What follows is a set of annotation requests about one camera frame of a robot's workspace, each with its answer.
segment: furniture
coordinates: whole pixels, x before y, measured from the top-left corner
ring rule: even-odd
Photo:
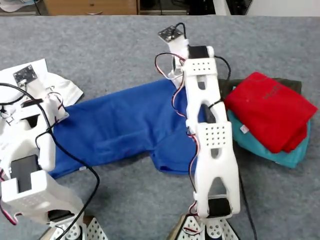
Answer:
[[[212,45],[229,61],[231,79],[259,71],[300,80],[303,95],[320,106],[320,19],[312,17],[3,17],[0,69],[46,58],[49,71],[74,81],[85,101],[160,79],[154,58],[168,46],[157,32],[178,22],[186,23],[191,45]],[[227,77],[223,62],[217,69]],[[311,127],[305,160],[296,169],[234,147],[259,240],[320,238],[319,113]],[[113,240],[164,240],[193,201],[188,176],[158,172],[145,154],[95,169],[101,185],[86,212]],[[95,178],[84,170],[57,181],[86,200]],[[14,227],[1,214],[0,223],[3,240],[35,240],[46,229],[23,217]],[[253,239],[243,204],[230,223],[241,239]]]
[[[138,14],[137,0],[44,0],[44,2],[51,16]]]

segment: folded clothes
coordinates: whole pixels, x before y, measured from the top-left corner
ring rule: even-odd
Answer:
[[[317,111],[300,94],[259,72],[247,77],[224,102],[271,153],[295,149]]]
[[[290,153],[281,151],[279,153],[272,153],[265,148],[250,131],[243,133],[241,127],[243,123],[236,117],[231,111],[227,111],[229,121],[232,123],[232,138],[238,143],[238,145],[255,155],[271,160],[277,164],[283,165],[288,168],[295,168],[299,162],[301,162],[307,152],[309,138],[310,138],[310,121],[307,123],[307,136],[306,138]]]

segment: folded red towel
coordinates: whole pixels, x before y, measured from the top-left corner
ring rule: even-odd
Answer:
[[[295,149],[317,111],[303,96],[259,72],[248,76],[224,103],[272,153]]]

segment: perforated plate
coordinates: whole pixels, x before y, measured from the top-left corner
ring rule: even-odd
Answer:
[[[51,236],[50,240],[56,240],[61,234],[62,229],[57,228],[53,235]],[[105,232],[101,228],[100,224],[98,223],[97,219],[94,217],[90,222],[89,226],[86,229],[86,237],[83,236],[81,240],[108,240]]]
[[[192,235],[188,235],[188,231],[183,231],[184,228],[190,228],[194,231],[200,231],[200,226],[198,224],[198,222],[196,221],[196,218],[194,216],[188,216],[181,228],[181,231],[178,233],[178,237],[177,240],[200,240],[201,239],[201,235],[197,234],[195,236]]]
[[[232,141],[230,122],[201,123],[198,125],[198,132],[200,145],[210,149],[223,148]]]
[[[183,231],[183,228],[188,227],[197,231],[200,229],[199,224],[197,223],[194,216],[189,216],[184,222],[184,225],[181,228],[181,231],[177,235],[177,240],[204,240],[205,232],[202,231],[200,234],[195,236],[188,235]],[[225,219],[207,219],[206,222],[206,231],[211,239],[222,239],[223,240],[239,240],[229,223]]]
[[[87,228],[87,240],[108,240],[96,218],[93,218]]]

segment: hole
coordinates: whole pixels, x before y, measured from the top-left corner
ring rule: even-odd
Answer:
[[[215,159],[215,158],[217,158],[218,155],[219,155],[219,149],[218,148],[212,148],[211,149],[211,157],[213,159]]]
[[[196,76],[196,81],[198,83],[198,87],[200,90],[205,90],[207,88],[206,79],[207,78],[204,75]]]

